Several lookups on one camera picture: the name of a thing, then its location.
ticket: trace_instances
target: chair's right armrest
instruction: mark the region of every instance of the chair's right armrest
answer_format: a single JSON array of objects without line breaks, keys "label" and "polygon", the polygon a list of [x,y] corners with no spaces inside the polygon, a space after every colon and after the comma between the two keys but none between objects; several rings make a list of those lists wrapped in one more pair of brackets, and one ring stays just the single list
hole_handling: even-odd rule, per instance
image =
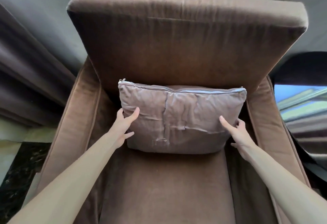
[{"label": "chair's right armrest", "polygon": [[[95,70],[87,59],[71,91],[43,165],[37,194],[108,132],[116,119],[117,110],[102,89]],[[103,172],[76,221],[82,218],[83,223],[94,223],[99,218],[105,184],[106,175]]]}]

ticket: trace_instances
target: dark curtain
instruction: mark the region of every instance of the dark curtain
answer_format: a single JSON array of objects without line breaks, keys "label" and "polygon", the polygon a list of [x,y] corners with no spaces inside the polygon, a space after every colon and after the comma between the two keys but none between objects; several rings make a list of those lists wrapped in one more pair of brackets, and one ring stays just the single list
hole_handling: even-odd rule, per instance
[{"label": "dark curtain", "polygon": [[28,126],[56,127],[75,79],[0,6],[0,115]]}]

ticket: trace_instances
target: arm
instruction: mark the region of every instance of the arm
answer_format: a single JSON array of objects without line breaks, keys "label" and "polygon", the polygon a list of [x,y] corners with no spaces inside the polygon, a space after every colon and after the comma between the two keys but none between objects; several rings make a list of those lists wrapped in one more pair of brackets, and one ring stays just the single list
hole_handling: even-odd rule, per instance
[{"label": "arm", "polygon": [[293,224],[327,223],[327,201],[259,148],[242,120],[237,127],[232,127],[222,116],[220,122],[234,138],[232,146],[255,168]]},{"label": "arm", "polygon": [[134,132],[125,134],[138,117],[139,108],[127,117],[123,110],[111,129],[63,173],[22,208],[8,224],[73,223],[100,172],[113,152]]}]

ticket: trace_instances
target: marble floor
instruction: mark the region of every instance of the marble floor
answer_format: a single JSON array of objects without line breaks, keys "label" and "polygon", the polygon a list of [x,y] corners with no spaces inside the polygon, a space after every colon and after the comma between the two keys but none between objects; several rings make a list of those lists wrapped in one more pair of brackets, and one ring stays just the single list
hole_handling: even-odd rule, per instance
[{"label": "marble floor", "polygon": [[32,197],[51,143],[0,140],[0,224]]}]

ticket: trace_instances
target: person's left arm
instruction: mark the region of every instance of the person's left arm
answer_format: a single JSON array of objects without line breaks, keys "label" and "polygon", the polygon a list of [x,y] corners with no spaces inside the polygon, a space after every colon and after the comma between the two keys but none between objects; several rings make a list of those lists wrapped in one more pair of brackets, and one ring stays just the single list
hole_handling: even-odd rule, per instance
[{"label": "person's left arm", "polygon": [[113,152],[134,134],[125,132],[139,112],[136,108],[131,116],[124,118],[120,109],[108,133],[23,207],[8,224],[73,223]]}]

